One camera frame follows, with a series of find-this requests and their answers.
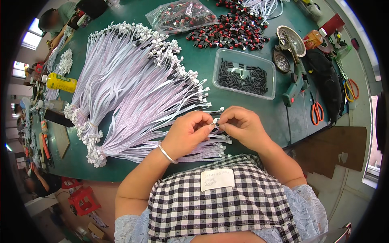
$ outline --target woman's left hand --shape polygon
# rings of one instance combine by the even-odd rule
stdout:
[[[215,128],[214,124],[210,125],[212,122],[210,114],[199,110],[178,117],[161,146],[172,160],[185,156],[207,139]]]

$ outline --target yellow-handled scissors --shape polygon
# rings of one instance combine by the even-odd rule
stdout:
[[[343,76],[343,78],[344,78],[343,88],[344,88],[344,91],[345,91],[346,99],[347,99],[349,102],[354,102],[356,99],[359,98],[359,87],[358,87],[358,85],[354,82],[354,80],[349,79],[349,78],[347,77],[347,74],[344,72],[343,67],[342,67],[342,65],[340,64],[340,62],[339,62],[339,61],[336,61],[336,63],[338,64],[340,73],[342,74],[342,76]],[[356,91],[357,91],[358,95],[355,94],[353,86],[356,87]],[[349,92],[350,92],[350,94],[351,94],[351,98],[347,95],[347,90],[349,90]]]

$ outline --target silver bracelet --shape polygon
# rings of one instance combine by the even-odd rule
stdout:
[[[162,148],[161,146],[161,142],[163,140],[158,140],[158,147],[159,149],[161,150],[161,152],[163,153],[163,155],[165,155],[166,158],[168,158],[168,160],[170,160],[170,162],[172,162],[173,164],[178,164],[178,161],[175,161],[175,160],[172,160],[172,158],[170,158],[170,156],[165,152],[165,150]]]

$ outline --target wooden board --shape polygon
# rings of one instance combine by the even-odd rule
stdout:
[[[335,165],[363,170],[367,130],[365,127],[338,127],[313,134],[293,146],[303,170],[332,178]]]
[[[66,127],[58,123],[52,122],[50,129],[54,131],[58,152],[60,154],[61,159],[63,159],[66,150],[68,149],[70,144]]]

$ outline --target checkered apron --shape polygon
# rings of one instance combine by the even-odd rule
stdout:
[[[282,185],[258,167],[259,158],[241,154],[158,180],[149,198],[149,241],[276,228],[283,242],[300,235]],[[201,172],[229,168],[235,187],[201,191]]]

